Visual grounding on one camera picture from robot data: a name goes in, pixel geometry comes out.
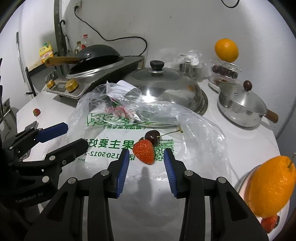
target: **cherry stem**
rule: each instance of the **cherry stem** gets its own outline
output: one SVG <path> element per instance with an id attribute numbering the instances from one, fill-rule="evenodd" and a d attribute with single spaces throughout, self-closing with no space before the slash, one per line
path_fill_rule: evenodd
<path id="1" fill-rule="evenodd" d="M 288 168 L 291 167 L 291 165 L 292 165 L 292 163 L 293 163 L 293 160 L 294 160 L 295 156 L 296 156 L 296 152 L 294 152 L 294 154 L 293 154 L 293 156 L 292 156 L 292 158 L 291 158 L 291 162 L 290 162 L 290 164 L 288 165 Z"/>
<path id="2" fill-rule="evenodd" d="M 179 127 L 179 130 L 177 130 L 177 131 L 172 131 L 172 132 L 169 132 L 169 133 L 167 133 L 167 134 L 171 134 L 171 133 L 175 133 L 175 132 L 181 132 L 181 133 L 183 133 L 183 130 L 181 129 L 181 127 Z"/>

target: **plate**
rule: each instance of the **plate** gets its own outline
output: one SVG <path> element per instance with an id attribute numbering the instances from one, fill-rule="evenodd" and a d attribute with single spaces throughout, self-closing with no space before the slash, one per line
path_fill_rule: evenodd
<path id="1" fill-rule="evenodd" d="M 250 180 L 250 177 L 252 176 L 252 174 L 255 172 L 255 170 L 259 167 L 256 166 L 252 171 L 250 171 L 246 177 L 244 178 L 244 180 L 241 182 L 241 185 L 238 187 L 237 192 L 239 193 L 239 195 L 241 196 L 241 198 L 244 200 L 244 193 L 247 187 L 247 183 Z M 288 212 L 289 212 L 289 207 L 290 207 L 290 200 L 287 202 L 287 204 L 277 213 L 279 218 L 279 224 L 278 226 L 273 229 L 268 235 L 269 240 L 273 240 L 278 233 L 282 230 L 282 228 L 285 225 L 287 216 L 288 216 Z M 261 217 L 257 217 L 258 221 L 261 223 L 262 218 Z"/>

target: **pot lid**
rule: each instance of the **pot lid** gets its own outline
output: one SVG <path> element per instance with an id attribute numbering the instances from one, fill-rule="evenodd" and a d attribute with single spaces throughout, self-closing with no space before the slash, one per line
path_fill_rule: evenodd
<path id="1" fill-rule="evenodd" d="M 251 91 L 252 83 L 250 81 L 246 80 L 243 86 L 238 83 L 221 82 L 219 88 L 222 94 L 247 110 L 258 114 L 265 114 L 267 112 L 267 107 L 263 100 Z"/>
<path id="2" fill-rule="evenodd" d="M 125 81 L 139 88 L 147 103 L 169 101 L 193 111 L 204 98 L 198 84 L 181 72 L 164 68 L 164 62 L 153 60 L 151 68 L 136 70 L 125 77 Z"/>

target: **qr code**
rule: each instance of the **qr code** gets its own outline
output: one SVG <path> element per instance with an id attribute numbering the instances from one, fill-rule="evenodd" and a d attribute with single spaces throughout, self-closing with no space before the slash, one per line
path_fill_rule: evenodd
<path id="1" fill-rule="evenodd" d="M 156 146 L 154 146 L 155 161 L 163 161 L 163 153 L 166 148 L 170 148 L 172 149 L 172 152 L 174 152 L 174 141 L 172 139 L 161 140 Z"/>

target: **wok handle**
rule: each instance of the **wok handle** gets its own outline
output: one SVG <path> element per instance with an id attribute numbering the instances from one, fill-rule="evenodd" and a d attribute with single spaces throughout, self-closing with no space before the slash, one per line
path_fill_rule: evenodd
<path id="1" fill-rule="evenodd" d="M 269 109 L 267 109 L 265 117 L 269 119 L 272 123 L 277 123 L 279 121 L 279 116 Z"/>
<path id="2" fill-rule="evenodd" d="M 81 61 L 81 58 L 77 57 L 49 57 L 45 61 L 46 67 L 62 65 L 62 64 L 77 64 Z"/>

